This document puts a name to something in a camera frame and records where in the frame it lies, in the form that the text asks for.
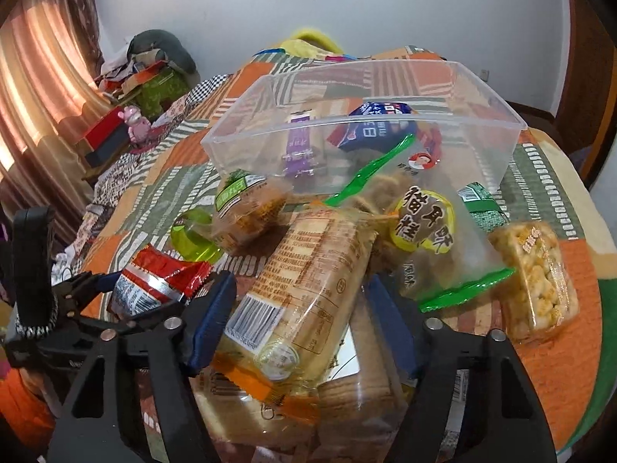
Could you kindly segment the red shoe box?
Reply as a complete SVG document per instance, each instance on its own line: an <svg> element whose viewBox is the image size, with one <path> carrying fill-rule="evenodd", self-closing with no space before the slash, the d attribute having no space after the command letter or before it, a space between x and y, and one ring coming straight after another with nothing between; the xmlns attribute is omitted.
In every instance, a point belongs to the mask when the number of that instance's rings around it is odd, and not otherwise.
<svg viewBox="0 0 617 463"><path fill-rule="evenodd" d="M78 140L76 149L90 167L97 167L110 160L118 150L125 149L129 143L123 110L115 106Z"/></svg>

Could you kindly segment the orange brown curtain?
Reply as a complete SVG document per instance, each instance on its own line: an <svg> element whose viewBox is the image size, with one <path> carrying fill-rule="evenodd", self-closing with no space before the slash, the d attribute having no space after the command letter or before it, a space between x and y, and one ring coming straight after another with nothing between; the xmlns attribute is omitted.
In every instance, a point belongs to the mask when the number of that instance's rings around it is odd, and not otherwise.
<svg viewBox="0 0 617 463"><path fill-rule="evenodd" d="M52 207L61 243L92 199L81 141L110 109L95 17L93 0L17 0L1 25L1 204Z"/></svg>

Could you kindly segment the purple biscuit pack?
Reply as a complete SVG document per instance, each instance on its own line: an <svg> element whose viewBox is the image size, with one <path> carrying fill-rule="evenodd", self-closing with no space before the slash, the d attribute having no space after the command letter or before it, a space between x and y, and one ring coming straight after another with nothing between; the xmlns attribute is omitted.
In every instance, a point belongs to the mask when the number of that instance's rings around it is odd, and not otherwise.
<svg viewBox="0 0 617 463"><path fill-rule="evenodd" d="M283 175L288 179L311 177L319 168L317 147L310 143L310 128L290 128L282 155Z"/></svg>

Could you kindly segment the clear plastic storage bin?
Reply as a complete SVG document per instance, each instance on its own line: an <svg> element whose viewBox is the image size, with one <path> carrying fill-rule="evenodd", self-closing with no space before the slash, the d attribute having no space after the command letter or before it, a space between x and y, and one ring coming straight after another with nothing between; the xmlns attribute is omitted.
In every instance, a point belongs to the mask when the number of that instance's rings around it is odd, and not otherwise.
<svg viewBox="0 0 617 463"><path fill-rule="evenodd" d="M202 146L221 174L286 178L299 193L337 193L412 135L417 168L456 187L494 191L525 121L467 67L443 60L369 60L265 75L209 128Z"/></svg>

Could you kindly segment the green candy packet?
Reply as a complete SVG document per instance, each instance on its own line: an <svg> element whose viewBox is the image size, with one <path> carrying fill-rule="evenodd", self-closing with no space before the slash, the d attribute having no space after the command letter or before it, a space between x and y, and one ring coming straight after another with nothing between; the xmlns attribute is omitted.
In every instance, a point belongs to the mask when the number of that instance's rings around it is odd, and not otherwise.
<svg viewBox="0 0 617 463"><path fill-rule="evenodd" d="M508 223L506 214L481 183L467 184L458 190L458 196L475 223L485 233L491 233Z"/></svg>

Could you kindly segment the cat ear crisps bag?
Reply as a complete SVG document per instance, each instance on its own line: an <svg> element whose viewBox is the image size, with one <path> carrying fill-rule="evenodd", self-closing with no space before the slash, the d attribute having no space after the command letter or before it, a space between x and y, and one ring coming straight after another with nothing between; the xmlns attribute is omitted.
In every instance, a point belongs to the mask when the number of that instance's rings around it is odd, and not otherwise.
<svg viewBox="0 0 617 463"><path fill-rule="evenodd" d="M488 241L441 165L409 135L361 168L329 207L357 210L378 238L370 274L424 313L472 301L514 269Z"/></svg>

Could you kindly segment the yellow pillow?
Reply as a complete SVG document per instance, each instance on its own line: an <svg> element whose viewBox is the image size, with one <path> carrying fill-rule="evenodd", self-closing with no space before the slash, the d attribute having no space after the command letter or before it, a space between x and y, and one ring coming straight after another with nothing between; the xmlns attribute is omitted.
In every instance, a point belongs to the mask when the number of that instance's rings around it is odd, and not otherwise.
<svg viewBox="0 0 617 463"><path fill-rule="evenodd" d="M315 28L301 28L278 45L290 56L325 60L328 56L343 56L342 48L324 32Z"/></svg>

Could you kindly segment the long tan biscuit pack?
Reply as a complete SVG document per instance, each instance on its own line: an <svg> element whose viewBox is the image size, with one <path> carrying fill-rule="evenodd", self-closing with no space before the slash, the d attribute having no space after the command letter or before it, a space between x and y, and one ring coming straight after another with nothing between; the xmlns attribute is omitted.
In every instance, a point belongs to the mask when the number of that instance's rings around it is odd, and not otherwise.
<svg viewBox="0 0 617 463"><path fill-rule="evenodd" d="M241 297L194 396L217 443L289 447L356 418L357 357L342 342L378 237L367 214L302 211Z"/></svg>

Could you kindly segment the orange bun green label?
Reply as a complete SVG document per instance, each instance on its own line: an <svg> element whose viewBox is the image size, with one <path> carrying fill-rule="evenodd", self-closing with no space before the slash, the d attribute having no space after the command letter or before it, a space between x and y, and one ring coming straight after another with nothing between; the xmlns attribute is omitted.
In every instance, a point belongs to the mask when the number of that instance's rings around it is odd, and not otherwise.
<svg viewBox="0 0 617 463"><path fill-rule="evenodd" d="M228 254L238 253L276 223L292 191L284 178L232 171L214 199L212 240Z"/></svg>

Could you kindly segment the red snack packet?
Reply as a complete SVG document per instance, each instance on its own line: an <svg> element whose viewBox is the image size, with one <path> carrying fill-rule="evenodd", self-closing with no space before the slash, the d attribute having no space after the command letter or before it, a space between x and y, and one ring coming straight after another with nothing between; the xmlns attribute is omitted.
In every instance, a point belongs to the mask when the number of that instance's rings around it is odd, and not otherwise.
<svg viewBox="0 0 617 463"><path fill-rule="evenodd" d="M107 310L117 319L127 319L166 303L186 303L211 272L207 261L176 259L147 245L120 272Z"/></svg>

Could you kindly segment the pink rabbit toy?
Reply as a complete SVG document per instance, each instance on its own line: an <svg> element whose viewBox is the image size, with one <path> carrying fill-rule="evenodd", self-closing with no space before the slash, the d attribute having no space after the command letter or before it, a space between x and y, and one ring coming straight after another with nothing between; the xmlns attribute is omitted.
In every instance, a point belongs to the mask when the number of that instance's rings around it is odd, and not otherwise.
<svg viewBox="0 0 617 463"><path fill-rule="evenodd" d="M133 144L145 143L152 125L151 121L142 115L138 106L125 106L118 113L118 117L128 128L129 139Z"/></svg>

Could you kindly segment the green jelly cup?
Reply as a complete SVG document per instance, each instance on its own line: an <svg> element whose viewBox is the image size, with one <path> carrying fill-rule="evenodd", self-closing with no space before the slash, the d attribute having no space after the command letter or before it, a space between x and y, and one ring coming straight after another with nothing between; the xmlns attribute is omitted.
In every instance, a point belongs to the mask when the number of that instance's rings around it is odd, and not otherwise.
<svg viewBox="0 0 617 463"><path fill-rule="evenodd" d="M172 224L169 240L186 261L206 261L215 264L223 250L212 240L212 215L203 206L181 213Z"/></svg>

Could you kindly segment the yellow rice crispy pack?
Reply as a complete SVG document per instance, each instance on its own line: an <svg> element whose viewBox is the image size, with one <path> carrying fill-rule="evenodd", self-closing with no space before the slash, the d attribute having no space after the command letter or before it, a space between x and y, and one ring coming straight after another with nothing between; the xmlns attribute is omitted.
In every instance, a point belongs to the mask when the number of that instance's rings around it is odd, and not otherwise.
<svg viewBox="0 0 617 463"><path fill-rule="evenodd" d="M509 223L489 233L488 240L514 269L495 290L512 341L544 341L578 316L576 289L546 221Z"/></svg>

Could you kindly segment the blue white snack bag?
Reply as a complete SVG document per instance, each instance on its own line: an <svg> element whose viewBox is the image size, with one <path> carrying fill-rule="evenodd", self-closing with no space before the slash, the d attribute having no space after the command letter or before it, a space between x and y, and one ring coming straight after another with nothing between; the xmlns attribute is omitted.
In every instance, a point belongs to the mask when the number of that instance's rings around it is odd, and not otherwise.
<svg viewBox="0 0 617 463"><path fill-rule="evenodd" d="M350 117L361 117L361 120L338 124L327 141L346 153L371 149L384 154L400 144L406 136L414 135L430 155L439 158L442 136L434 124L419 128L415 120L386 119L387 115L417 114L418 111L408 103L361 103L349 113Z"/></svg>

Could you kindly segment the brown wooden door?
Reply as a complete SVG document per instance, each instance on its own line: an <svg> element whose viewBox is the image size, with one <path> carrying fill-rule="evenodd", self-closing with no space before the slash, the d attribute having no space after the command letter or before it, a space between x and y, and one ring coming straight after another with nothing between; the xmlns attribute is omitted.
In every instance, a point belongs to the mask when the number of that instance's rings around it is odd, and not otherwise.
<svg viewBox="0 0 617 463"><path fill-rule="evenodd" d="M616 135L616 45L588 0L568 2L568 65L554 126L590 187Z"/></svg>

